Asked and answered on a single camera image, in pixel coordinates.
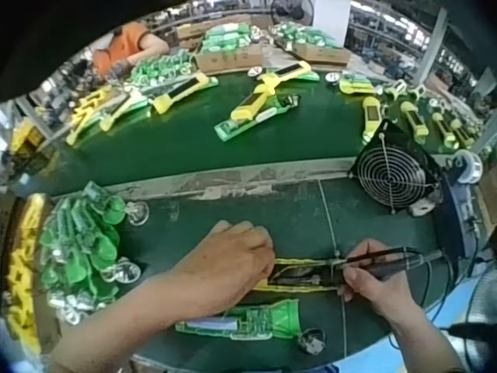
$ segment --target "person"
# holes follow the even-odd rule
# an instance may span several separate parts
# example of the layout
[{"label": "person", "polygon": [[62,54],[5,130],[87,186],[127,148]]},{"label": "person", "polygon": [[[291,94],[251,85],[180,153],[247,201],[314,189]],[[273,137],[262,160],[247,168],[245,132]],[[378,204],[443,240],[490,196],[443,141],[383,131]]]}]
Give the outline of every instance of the person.
[{"label": "person", "polygon": [[[385,250],[372,239],[350,256]],[[263,227],[219,221],[172,270],[149,277],[113,305],[69,330],[50,356],[49,371],[111,372],[142,343],[175,322],[215,315],[236,305],[270,275],[275,253]],[[394,259],[386,256],[384,260]],[[404,273],[379,281],[365,270],[347,267],[346,301],[361,295],[391,325],[411,373],[461,371],[461,362],[443,334],[414,302]]]},{"label": "person", "polygon": [[144,58],[169,52],[169,45],[138,22],[127,23],[92,44],[93,68],[101,79],[121,78]]}]

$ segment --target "orange shirt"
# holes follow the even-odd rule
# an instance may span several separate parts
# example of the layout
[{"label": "orange shirt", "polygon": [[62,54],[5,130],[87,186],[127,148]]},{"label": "orange shirt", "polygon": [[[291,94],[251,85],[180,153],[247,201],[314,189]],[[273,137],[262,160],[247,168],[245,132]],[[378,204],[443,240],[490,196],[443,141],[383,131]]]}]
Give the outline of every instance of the orange shirt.
[{"label": "orange shirt", "polygon": [[121,34],[112,39],[107,49],[93,52],[93,66],[100,77],[103,78],[119,60],[140,52],[140,40],[147,33],[147,27],[142,24],[127,23],[122,27]]}]

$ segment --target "hand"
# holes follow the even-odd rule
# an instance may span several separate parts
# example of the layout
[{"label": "hand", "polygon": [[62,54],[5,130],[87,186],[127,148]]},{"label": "hand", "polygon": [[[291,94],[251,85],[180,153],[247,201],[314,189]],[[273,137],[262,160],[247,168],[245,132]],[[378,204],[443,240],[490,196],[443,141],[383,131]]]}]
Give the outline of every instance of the hand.
[{"label": "hand", "polygon": [[110,71],[106,74],[105,80],[110,84],[117,82],[128,75],[132,68],[133,66],[131,66],[130,62],[126,58],[123,58],[113,64]]},{"label": "hand", "polygon": [[[362,256],[367,253],[377,253],[388,250],[388,247],[374,239],[366,239],[350,252],[348,257]],[[389,254],[376,258],[376,261],[392,261],[398,259],[397,254]],[[374,310],[387,319],[390,323],[397,323],[408,317],[413,310],[419,309],[412,299],[411,291],[407,281],[405,271],[390,276],[385,281],[379,281],[369,272],[361,270],[361,266],[366,266],[371,260],[361,260],[347,267],[344,278],[347,285],[338,291],[348,302],[353,298],[354,293],[358,293],[371,302]]]},{"label": "hand", "polygon": [[166,320],[172,323],[233,307],[270,275],[273,265],[273,241],[263,227],[219,221],[172,270],[151,277],[145,286],[153,287],[151,294],[158,298],[155,312],[174,309]]}]

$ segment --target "fan grille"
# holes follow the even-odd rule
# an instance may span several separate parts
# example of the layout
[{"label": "fan grille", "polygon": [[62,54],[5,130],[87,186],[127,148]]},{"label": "fan grille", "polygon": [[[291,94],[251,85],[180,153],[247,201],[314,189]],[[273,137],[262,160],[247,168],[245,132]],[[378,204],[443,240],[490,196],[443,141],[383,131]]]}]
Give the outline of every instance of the fan grille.
[{"label": "fan grille", "polygon": [[358,161],[356,177],[376,201],[392,208],[405,208],[426,193],[426,173],[419,162],[395,147],[373,147]]}]

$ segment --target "soldering iron handle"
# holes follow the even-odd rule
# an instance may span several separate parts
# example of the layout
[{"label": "soldering iron handle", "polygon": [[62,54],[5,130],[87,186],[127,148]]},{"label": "soldering iron handle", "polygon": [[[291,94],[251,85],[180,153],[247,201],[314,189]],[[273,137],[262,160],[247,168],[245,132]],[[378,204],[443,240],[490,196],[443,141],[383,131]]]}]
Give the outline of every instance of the soldering iron handle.
[{"label": "soldering iron handle", "polygon": [[431,253],[406,256],[401,259],[392,260],[391,262],[373,263],[369,266],[365,266],[364,270],[367,270],[376,278],[381,279],[402,272],[403,270],[411,270],[420,267],[426,262],[439,259],[441,256],[442,252],[440,250],[435,250]]},{"label": "soldering iron handle", "polygon": [[391,276],[392,274],[397,274],[399,272],[402,272],[403,270],[407,270],[409,267],[411,267],[408,266],[408,261],[410,262],[409,264],[412,264],[413,267],[417,267],[416,263],[412,263],[411,260],[406,258],[406,259],[392,260],[391,262],[374,263],[370,266],[363,267],[363,269],[368,271],[377,279],[381,280],[385,277]]}]

